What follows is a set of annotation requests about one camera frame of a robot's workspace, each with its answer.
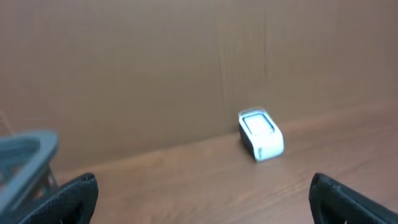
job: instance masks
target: wooden surface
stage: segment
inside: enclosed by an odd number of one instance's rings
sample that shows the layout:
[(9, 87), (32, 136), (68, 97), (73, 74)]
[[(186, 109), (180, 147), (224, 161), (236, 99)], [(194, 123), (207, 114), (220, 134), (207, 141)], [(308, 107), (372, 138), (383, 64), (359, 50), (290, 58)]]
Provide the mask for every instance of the wooden surface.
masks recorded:
[(280, 123), (285, 153), (260, 164), (234, 133), (56, 176), (97, 176), (93, 223), (312, 223), (316, 172), (398, 212), (397, 113), (384, 100)]
[(3, 0), (0, 110), (60, 135), (55, 170), (398, 93), (393, 0)]

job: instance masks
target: plastic container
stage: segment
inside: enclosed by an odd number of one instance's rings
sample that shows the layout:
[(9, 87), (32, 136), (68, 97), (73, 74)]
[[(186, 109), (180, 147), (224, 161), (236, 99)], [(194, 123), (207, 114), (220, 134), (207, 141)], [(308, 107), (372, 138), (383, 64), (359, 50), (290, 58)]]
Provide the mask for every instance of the plastic container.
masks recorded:
[(57, 151), (51, 130), (0, 137), (0, 214), (58, 188), (49, 166)]

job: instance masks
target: cardboard wall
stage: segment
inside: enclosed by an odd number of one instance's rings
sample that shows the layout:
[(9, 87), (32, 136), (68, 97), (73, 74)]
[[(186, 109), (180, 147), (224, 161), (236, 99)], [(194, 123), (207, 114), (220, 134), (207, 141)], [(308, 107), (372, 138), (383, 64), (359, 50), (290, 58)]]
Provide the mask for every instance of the cardboard wall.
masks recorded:
[(60, 133), (56, 170), (396, 94), (398, 3), (5, 0), (0, 110)]

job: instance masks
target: wooden floor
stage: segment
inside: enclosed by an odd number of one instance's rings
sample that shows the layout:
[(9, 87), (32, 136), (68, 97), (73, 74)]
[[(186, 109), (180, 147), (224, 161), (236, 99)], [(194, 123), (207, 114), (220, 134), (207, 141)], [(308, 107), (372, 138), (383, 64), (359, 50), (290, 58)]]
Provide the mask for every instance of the wooden floor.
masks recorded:
[(398, 106), (383, 101), (279, 124), (283, 156), (256, 164), (239, 134), (57, 175), (93, 172), (92, 223), (312, 223), (308, 189), (324, 172), (398, 212)]

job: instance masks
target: small white box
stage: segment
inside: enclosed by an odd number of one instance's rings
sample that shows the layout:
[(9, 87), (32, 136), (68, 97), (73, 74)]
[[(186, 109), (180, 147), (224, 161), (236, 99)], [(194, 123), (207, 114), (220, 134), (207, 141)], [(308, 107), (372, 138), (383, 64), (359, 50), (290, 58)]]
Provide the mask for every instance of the small white box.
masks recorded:
[(263, 108), (251, 108), (239, 112), (241, 140), (257, 162), (276, 156), (284, 151), (281, 131)]

